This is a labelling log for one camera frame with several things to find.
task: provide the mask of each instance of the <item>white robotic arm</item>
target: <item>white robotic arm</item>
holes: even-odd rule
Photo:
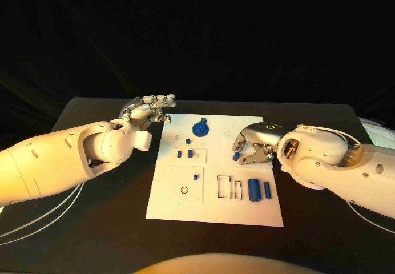
[[[298,126],[290,132],[269,123],[249,125],[231,147],[246,141],[254,153],[239,164],[267,162],[273,152],[280,170],[315,190],[327,188],[345,201],[395,218],[395,150],[370,144],[347,145],[348,134],[327,128]]]
[[[135,98],[119,118],[35,136],[0,152],[0,207],[53,195],[123,162],[132,148],[146,151],[151,122],[169,122],[162,107],[174,95]]]

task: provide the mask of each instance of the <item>table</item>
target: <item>table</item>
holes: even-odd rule
[[[71,99],[53,131],[113,119],[125,102]],[[302,123],[334,128],[370,143],[352,110],[344,105],[177,101],[168,112],[262,116],[282,126]],[[280,172],[278,161],[273,176],[283,228],[145,219],[161,124],[151,125],[148,131],[154,136],[149,151],[133,150],[117,168],[87,181],[73,207],[44,231],[0,246],[0,270],[129,273],[197,253],[253,255],[329,273],[384,273],[393,268],[395,236],[365,223],[329,191],[302,187]],[[5,207],[0,233],[45,212],[68,192]],[[357,210],[393,226],[391,219]],[[6,240],[35,230],[54,217]]]

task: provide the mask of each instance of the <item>blue round part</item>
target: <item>blue round part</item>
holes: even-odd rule
[[[265,198],[270,199],[269,182],[263,182],[263,188],[265,188]]]
[[[257,179],[249,179],[246,182],[247,182],[249,201],[257,202],[257,201],[262,200],[262,198],[260,198],[260,189],[259,189],[259,181],[257,181]]]
[[[198,121],[198,123],[195,123],[191,127],[191,132],[197,137],[203,137],[203,136],[207,135],[207,125],[205,125],[205,123],[207,123],[207,120],[203,117],[201,121]]]
[[[233,155],[233,158],[231,158],[231,159],[233,159],[233,161],[237,161],[239,156],[240,156],[240,153],[236,151],[236,152],[234,152],[234,155]]]

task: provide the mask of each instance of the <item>blue component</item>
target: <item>blue component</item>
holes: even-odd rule
[[[263,188],[265,188],[265,198],[270,199],[269,182],[263,182]]]
[[[257,202],[262,200],[257,179],[247,180],[247,195],[249,195],[249,201]]]
[[[237,161],[239,156],[240,156],[240,153],[236,151],[236,152],[234,152],[234,155],[233,155],[233,158],[231,158],[231,159],[233,159],[233,161]]]
[[[203,117],[201,121],[198,123],[195,123],[191,127],[191,132],[197,137],[203,137],[203,136],[207,135],[207,125],[205,125],[205,123],[207,123],[207,120]]]

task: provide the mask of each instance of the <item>robotic hand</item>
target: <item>robotic hand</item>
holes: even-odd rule
[[[133,98],[119,118],[35,136],[0,152],[0,207],[53,195],[122,163],[132,148],[146,151],[152,122],[169,123],[161,108],[174,95]]]
[[[347,145],[347,136],[355,145]],[[273,159],[292,179],[315,190],[327,188],[347,202],[395,218],[395,150],[360,142],[348,134],[299,125],[288,131],[269,123],[250,124],[239,133],[231,150],[250,142],[254,153],[239,164]]]

